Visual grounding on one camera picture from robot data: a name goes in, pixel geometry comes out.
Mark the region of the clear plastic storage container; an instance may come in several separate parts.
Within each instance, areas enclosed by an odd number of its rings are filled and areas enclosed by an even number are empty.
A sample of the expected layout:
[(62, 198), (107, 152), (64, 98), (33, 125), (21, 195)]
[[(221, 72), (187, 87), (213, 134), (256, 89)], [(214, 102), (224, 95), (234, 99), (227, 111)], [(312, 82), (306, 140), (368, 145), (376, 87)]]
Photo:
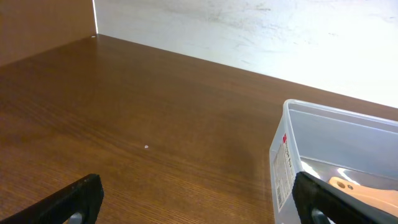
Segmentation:
[(275, 222), (300, 223), (292, 196), (298, 172), (397, 191), (397, 122), (287, 100), (269, 162)]

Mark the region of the wooden handled orange scraper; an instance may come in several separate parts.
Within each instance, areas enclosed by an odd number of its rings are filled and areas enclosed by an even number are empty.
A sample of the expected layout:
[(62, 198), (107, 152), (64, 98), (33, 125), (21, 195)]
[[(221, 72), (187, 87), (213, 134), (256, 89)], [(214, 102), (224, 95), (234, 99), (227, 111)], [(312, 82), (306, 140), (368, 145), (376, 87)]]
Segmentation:
[(339, 177), (332, 177), (329, 184), (363, 203), (397, 217), (396, 190), (382, 190), (356, 185)]

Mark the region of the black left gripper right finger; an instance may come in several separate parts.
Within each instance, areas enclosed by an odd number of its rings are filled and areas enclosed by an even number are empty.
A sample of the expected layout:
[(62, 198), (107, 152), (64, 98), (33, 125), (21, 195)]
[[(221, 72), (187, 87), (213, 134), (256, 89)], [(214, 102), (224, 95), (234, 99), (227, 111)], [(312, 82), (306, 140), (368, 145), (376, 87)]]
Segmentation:
[(307, 172), (297, 173), (292, 195), (302, 223), (397, 223), (393, 214), (368, 205)]

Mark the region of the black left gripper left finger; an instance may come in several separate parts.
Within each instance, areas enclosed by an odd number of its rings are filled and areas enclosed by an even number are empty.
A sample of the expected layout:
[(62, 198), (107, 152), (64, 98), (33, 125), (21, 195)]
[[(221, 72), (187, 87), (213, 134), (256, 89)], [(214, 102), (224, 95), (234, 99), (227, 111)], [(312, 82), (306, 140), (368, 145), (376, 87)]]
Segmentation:
[(88, 174), (41, 201), (1, 220), (10, 223), (64, 223), (74, 215), (81, 223), (95, 223), (104, 199), (98, 174)]

